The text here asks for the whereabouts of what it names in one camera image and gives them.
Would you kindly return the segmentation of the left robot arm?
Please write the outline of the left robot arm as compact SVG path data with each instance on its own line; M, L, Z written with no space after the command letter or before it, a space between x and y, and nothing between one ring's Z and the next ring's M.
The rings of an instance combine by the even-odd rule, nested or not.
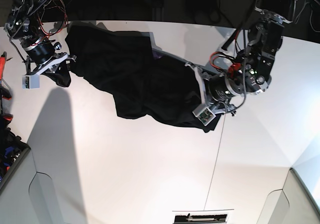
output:
M265 92L283 43L284 25L294 20L297 0L253 0L245 18L209 58L216 73L206 72L188 61L199 86L200 104L193 115L207 125L217 115L235 115L231 99Z

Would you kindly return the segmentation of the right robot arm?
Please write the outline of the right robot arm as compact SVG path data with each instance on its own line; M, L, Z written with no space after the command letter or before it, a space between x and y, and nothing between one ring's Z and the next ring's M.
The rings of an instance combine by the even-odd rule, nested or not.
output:
M9 41L20 42L27 56L22 58L26 73L22 77L24 89L36 89L40 86L40 76L50 78L62 88L69 87L71 76L68 61L76 56L60 52L59 42L50 39L67 26L64 20L54 32L45 31L40 14L52 0L15 0L4 25Z

